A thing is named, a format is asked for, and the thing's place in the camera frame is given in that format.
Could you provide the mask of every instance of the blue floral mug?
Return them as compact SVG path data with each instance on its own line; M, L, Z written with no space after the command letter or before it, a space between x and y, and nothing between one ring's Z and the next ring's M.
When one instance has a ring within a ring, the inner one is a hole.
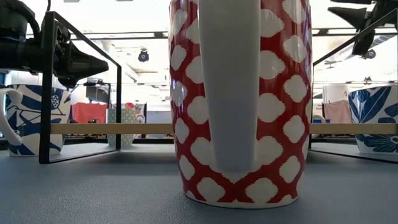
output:
M10 85L0 90L0 131L9 142L10 156L38 156L42 87L38 85ZM70 113L70 93L53 88L51 123L66 123ZM63 146L62 134L52 134L50 154L59 154Z
M398 122L398 85L352 91L349 94L352 123L396 124ZM359 151L398 156L398 136L357 134Z

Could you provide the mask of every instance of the wooden shelf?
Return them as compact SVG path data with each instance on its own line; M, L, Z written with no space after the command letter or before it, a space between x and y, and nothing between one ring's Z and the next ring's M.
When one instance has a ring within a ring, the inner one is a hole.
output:
M398 124L311 124L311 134L398 134ZM173 134L171 124L51 124L51 134Z

